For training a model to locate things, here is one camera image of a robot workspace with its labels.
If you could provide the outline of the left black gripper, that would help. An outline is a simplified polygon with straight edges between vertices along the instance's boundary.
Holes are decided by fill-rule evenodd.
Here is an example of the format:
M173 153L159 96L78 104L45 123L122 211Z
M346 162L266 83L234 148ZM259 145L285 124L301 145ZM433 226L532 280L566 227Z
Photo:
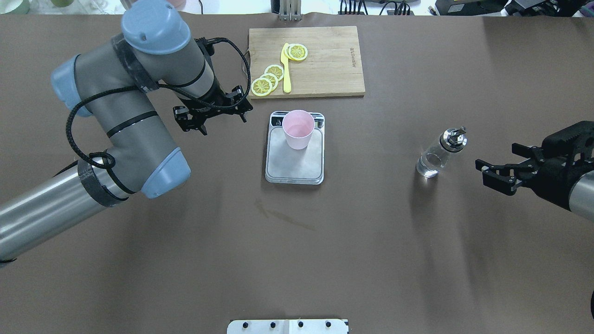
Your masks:
M173 107L174 120L184 132L197 130L202 135L207 135L205 122L208 118L227 114L239 116L242 122L246 123L246 113L253 110L241 85L225 93L217 79L214 79L210 89L203 96L188 97L180 93L179 99L184 106Z

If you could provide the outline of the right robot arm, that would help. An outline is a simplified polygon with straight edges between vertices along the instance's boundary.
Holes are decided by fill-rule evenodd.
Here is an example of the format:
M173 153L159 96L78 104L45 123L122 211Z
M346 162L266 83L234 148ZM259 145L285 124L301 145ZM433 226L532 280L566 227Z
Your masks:
M477 159L475 168L482 174L482 184L505 195L517 189L531 189L537 197L594 219L594 123L577 122L552 135L541 146L514 142L513 154L525 158L518 164L495 165Z

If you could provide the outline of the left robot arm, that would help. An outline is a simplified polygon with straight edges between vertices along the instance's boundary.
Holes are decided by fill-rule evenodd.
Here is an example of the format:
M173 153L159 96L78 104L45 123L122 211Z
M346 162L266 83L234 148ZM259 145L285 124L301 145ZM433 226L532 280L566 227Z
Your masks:
M55 69L51 83L70 112L66 139L78 160L1 206L1 266L87 218L141 192L154 199L191 175L181 148L148 94L167 89L183 131L207 134L205 122L253 109L240 85L226 93L213 69L213 46L227 38L192 37L165 0L139 0L121 33Z

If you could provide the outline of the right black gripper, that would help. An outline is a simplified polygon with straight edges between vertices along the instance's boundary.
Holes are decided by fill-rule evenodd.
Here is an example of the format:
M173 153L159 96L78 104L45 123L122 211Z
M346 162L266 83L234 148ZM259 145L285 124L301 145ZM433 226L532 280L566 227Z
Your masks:
M593 171L593 124L581 121L570 125L548 135L541 147L514 142L512 153L528 159L521 163L493 165L475 160L482 184L505 195L514 195L518 188L526 186L526 180L534 172L534 162L542 163L529 181L529 188L538 197L572 211L570 199L575 186Z

